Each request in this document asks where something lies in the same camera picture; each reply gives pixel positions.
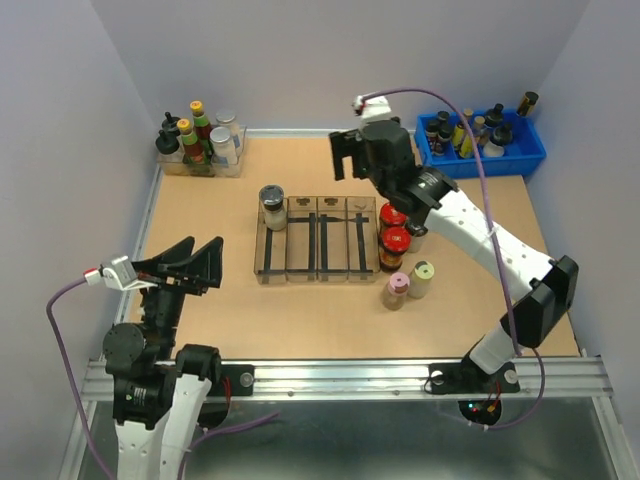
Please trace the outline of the white powder jar black lid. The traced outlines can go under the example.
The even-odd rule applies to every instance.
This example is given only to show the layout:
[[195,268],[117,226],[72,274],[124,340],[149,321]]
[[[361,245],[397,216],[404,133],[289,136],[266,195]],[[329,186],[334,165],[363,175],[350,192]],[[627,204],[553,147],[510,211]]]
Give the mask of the white powder jar black lid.
[[273,231],[285,229],[287,213],[284,206],[284,190],[279,185],[265,185],[259,192],[259,200],[266,226]]

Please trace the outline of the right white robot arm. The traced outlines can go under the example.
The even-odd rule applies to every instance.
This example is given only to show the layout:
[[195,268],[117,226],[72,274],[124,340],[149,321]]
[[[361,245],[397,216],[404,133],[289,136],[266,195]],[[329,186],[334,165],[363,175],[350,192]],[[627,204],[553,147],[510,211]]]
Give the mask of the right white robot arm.
[[354,177],[370,180],[398,211],[501,282],[507,311],[466,354],[460,366],[466,387],[484,389],[517,348],[541,345],[573,304],[579,267],[571,257],[553,259],[529,247],[491,220],[488,208],[477,207],[454,180],[417,165],[409,133],[394,119],[333,132],[329,142],[337,180],[344,177],[344,158],[351,158]]

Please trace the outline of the red lid sauce jar back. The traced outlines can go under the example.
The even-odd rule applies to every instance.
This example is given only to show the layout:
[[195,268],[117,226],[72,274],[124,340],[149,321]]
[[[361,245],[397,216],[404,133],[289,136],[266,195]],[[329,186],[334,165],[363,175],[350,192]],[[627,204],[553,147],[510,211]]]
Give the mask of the red lid sauce jar back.
[[379,234],[392,227],[404,227],[407,216],[396,210],[390,202],[382,205],[379,211]]

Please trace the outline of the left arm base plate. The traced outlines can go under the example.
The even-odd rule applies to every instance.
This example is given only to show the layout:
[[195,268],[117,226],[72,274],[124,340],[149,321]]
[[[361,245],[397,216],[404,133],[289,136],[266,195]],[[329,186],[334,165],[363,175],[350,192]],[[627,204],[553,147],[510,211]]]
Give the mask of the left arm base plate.
[[250,397],[255,383],[255,366],[249,363],[223,363],[220,380],[213,384],[208,398],[222,398],[225,395],[226,382],[231,387],[232,397]]

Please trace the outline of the red lid sauce jar front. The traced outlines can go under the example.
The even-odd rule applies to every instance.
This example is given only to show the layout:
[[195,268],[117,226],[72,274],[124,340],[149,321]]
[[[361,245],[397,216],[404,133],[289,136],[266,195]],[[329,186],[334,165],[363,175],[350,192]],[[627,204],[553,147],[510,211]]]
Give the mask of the red lid sauce jar front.
[[379,236],[379,263],[383,271],[400,269],[411,243],[409,232],[401,226],[386,228]]

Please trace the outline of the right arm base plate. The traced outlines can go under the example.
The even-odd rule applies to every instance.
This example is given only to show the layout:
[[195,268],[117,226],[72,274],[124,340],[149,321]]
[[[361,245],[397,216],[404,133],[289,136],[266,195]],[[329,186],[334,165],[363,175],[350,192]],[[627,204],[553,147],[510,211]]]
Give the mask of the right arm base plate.
[[520,384],[513,362],[487,374],[472,362],[437,362],[428,366],[428,386],[434,395],[475,395],[495,392],[518,393]]

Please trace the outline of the red lid sauce jar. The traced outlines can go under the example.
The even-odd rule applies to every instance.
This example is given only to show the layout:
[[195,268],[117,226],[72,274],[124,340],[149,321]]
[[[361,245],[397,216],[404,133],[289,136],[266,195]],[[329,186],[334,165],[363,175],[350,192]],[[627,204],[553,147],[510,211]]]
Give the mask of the red lid sauce jar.
[[379,263],[383,271],[400,269],[411,243],[409,232],[401,226],[386,228],[379,236]]
[[407,216],[396,210],[390,202],[382,205],[379,211],[379,234],[392,227],[404,227]]

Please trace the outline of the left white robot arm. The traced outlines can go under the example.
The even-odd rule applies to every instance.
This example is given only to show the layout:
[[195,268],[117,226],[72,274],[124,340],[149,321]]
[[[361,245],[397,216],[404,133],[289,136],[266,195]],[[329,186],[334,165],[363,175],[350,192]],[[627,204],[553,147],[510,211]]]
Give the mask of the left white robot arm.
[[120,479],[159,478],[162,440],[178,380],[188,376],[202,394],[213,393],[222,384],[215,347],[188,345],[179,351],[173,367],[166,364],[186,296],[201,296],[222,281],[223,239],[216,237],[200,249],[194,245],[194,237],[188,236],[150,259],[122,256],[99,268],[107,287],[142,296],[140,321],[113,326],[102,343],[105,371],[114,385]]

